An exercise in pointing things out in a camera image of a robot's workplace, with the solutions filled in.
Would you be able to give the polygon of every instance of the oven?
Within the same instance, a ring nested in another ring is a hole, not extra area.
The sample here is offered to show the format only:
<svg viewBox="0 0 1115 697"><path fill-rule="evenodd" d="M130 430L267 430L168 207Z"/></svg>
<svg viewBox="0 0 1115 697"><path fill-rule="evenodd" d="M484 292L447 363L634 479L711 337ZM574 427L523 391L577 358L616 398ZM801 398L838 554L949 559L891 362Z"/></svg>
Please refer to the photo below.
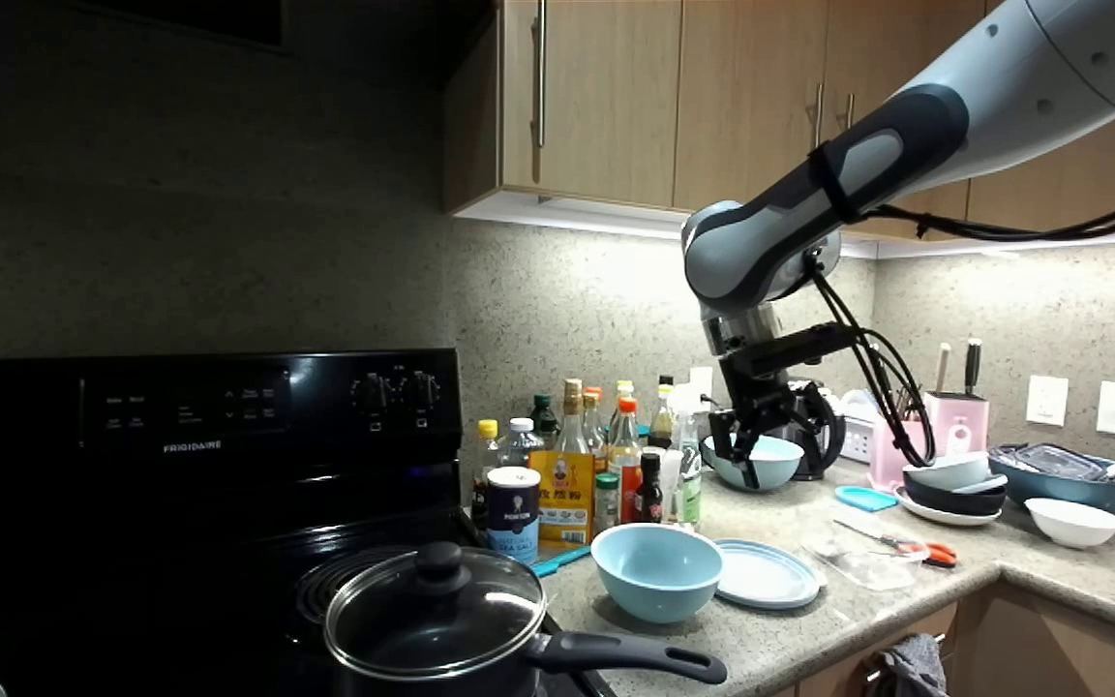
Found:
<svg viewBox="0 0 1115 697"><path fill-rule="evenodd" d="M358 692L321 612L478 541L456 444L452 350L0 362L0 692Z"/></svg>

